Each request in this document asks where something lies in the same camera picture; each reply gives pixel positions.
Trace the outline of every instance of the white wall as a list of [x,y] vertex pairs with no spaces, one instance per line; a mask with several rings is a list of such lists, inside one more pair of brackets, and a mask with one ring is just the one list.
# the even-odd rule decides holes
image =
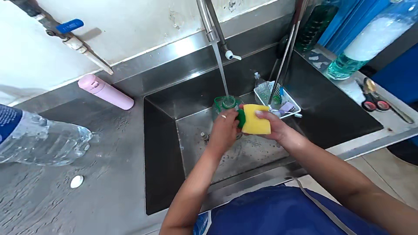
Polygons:
[[[220,21],[275,0],[213,0]],[[58,22],[74,18],[73,33],[108,64],[202,30],[195,0],[37,0]],[[24,101],[98,67],[50,37],[36,20],[0,0],[0,103]]]

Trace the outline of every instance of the pipe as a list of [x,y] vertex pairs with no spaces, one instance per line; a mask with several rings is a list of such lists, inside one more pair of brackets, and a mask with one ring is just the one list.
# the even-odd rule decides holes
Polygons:
[[215,26],[216,32],[218,33],[221,46],[225,52],[228,51],[227,41],[225,40],[224,34],[222,33],[221,25],[219,24],[218,17],[216,16],[215,8],[213,7],[212,0],[205,0],[207,9],[212,17],[213,25]]
[[36,4],[32,3],[30,0],[10,0],[11,3],[15,4],[21,10],[26,12],[26,14],[39,23],[41,23],[44,28],[46,28],[49,32],[48,35],[50,36],[57,36],[61,39],[66,39],[69,36],[67,34],[60,33],[55,27],[59,25],[52,17],[46,16],[46,13]]
[[97,64],[100,68],[105,70],[108,74],[113,75],[113,70],[103,61],[101,61],[99,58],[97,58],[93,53],[91,53],[86,46],[83,45],[83,42],[80,41],[76,36],[73,36],[72,38],[68,40],[62,41],[65,45],[67,45],[69,48],[74,49],[81,54],[87,56],[89,60],[91,60],[93,63]]
[[206,30],[206,36],[208,37],[209,42],[213,42],[216,40],[216,35],[215,31],[212,28],[210,15],[206,8],[206,3],[204,2],[204,0],[196,0],[196,2],[200,13],[200,18],[202,19],[203,26]]

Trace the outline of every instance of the running water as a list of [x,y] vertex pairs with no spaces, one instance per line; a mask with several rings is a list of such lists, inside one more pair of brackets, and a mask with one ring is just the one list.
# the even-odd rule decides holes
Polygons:
[[216,60],[218,61],[219,70],[221,71],[222,81],[224,82],[226,97],[229,97],[227,81],[225,80],[224,68],[222,66],[221,54],[219,53],[218,43],[216,41],[211,42],[213,50],[215,52]]

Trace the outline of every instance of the yellow sponge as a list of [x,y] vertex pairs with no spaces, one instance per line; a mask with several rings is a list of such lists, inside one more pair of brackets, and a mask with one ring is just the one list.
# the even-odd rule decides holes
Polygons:
[[271,134],[270,122],[267,119],[259,119],[255,115],[255,111],[268,111],[268,107],[264,105],[244,105],[245,124],[242,132],[254,135]]

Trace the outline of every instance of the sink basin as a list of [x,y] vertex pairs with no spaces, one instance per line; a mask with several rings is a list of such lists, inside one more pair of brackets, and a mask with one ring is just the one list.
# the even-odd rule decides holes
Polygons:
[[[224,66],[230,94],[255,103],[254,73],[268,77],[274,62],[275,47],[270,47]],[[318,146],[329,148],[383,128],[297,53],[288,76],[285,88],[301,106],[303,118],[283,121]],[[200,133],[210,133],[210,107],[222,95],[222,79],[215,69],[144,97],[148,215],[169,207],[198,161],[206,147]],[[291,162],[293,158],[275,141],[242,136],[223,155],[209,191]]]

